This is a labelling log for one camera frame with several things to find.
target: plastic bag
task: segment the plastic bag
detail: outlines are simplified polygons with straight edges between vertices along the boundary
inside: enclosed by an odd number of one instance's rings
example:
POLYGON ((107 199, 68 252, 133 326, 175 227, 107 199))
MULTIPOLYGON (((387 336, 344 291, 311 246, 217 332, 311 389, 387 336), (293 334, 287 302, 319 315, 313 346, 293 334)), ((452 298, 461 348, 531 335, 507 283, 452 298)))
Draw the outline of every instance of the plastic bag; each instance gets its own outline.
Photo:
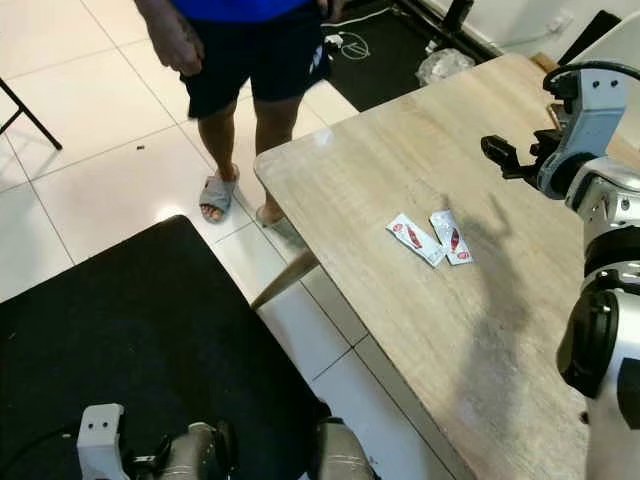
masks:
POLYGON ((472 58, 463 55, 455 48, 445 48, 429 55, 420 64, 416 77, 420 81, 420 86, 424 87, 467 70, 475 64, 472 58))

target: black cushion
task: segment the black cushion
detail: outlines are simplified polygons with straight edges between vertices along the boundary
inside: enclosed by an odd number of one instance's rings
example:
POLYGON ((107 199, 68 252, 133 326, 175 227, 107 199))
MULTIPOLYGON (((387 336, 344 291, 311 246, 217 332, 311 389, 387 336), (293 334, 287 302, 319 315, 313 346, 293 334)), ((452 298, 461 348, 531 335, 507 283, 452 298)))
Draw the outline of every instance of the black cushion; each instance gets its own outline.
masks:
MULTIPOLYGON (((224 418, 238 479, 297 480, 308 466, 322 406, 185 217, 1 304, 0 333, 0 464, 116 402, 136 455, 224 418)), ((80 477, 75 440, 56 436, 7 478, 80 477)))

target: white cable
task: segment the white cable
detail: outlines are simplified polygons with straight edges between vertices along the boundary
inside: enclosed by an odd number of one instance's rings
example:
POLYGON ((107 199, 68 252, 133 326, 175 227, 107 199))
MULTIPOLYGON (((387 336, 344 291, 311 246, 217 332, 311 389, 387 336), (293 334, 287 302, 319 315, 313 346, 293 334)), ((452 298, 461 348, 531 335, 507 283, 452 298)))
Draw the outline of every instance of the white cable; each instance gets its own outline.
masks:
POLYGON ((369 50, 369 44, 367 41, 362 38, 357 33, 353 32, 338 32, 340 36, 349 36, 355 37, 362 45, 358 45, 358 43, 344 43, 342 48, 340 49, 340 53, 345 58, 353 61, 364 60, 367 57, 371 56, 371 51, 369 50))
POLYGON ((547 37, 551 37, 553 36, 554 32, 544 32, 544 33, 539 33, 537 35, 532 35, 530 37, 523 37, 523 38, 514 38, 512 40, 506 40, 506 41, 494 41, 494 42, 489 42, 489 45, 493 45, 494 47, 498 47, 498 48, 505 48, 505 47, 514 47, 516 45, 523 45, 525 43, 531 43, 531 42, 536 42, 538 40, 542 40, 544 38, 547 37))
POLYGON ((391 7, 383 8, 382 10, 378 10, 377 12, 370 13, 369 15, 365 15, 364 17, 354 18, 352 20, 346 20, 340 23, 323 23, 323 27, 342 27, 343 25, 349 25, 350 23, 362 22, 363 20, 368 20, 369 18, 377 17, 378 15, 382 15, 391 10, 391 7))

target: black mat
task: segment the black mat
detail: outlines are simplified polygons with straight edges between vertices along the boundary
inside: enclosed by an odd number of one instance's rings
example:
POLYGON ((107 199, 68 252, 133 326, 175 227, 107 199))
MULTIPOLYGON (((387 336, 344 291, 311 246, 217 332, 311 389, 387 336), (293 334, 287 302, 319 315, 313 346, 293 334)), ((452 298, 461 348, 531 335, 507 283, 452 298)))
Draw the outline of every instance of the black mat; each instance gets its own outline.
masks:
MULTIPOLYGON (((361 18, 391 5, 392 2, 368 3, 348 10, 346 19, 361 18)), ((362 22, 323 28, 325 35, 341 31, 358 35, 369 47, 370 55, 362 60, 349 60, 339 50, 331 53, 332 72, 328 80, 358 111, 420 87, 415 72, 426 58, 428 31, 419 31, 408 18, 392 11, 362 22)), ((345 45, 363 47, 363 42, 353 35, 345 34, 344 41, 345 45)))
MULTIPOLYGON (((238 479, 307 468, 321 406, 184 217, 0 305, 0 348, 0 464, 87 405, 117 402, 136 454, 225 418, 238 479)), ((75 440, 56 437, 7 478, 80 477, 75 440)))

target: black shorts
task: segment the black shorts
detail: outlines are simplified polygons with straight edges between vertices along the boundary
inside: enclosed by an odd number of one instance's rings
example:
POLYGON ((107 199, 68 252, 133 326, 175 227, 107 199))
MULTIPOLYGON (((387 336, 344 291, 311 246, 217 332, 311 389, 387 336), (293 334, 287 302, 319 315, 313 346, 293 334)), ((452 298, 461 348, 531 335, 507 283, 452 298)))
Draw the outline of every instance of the black shorts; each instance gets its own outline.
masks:
POLYGON ((202 71, 181 76, 189 97, 189 117, 202 118, 238 98, 251 78, 253 96, 272 102, 298 97, 329 73, 314 0, 264 23, 190 20, 204 43, 202 71))

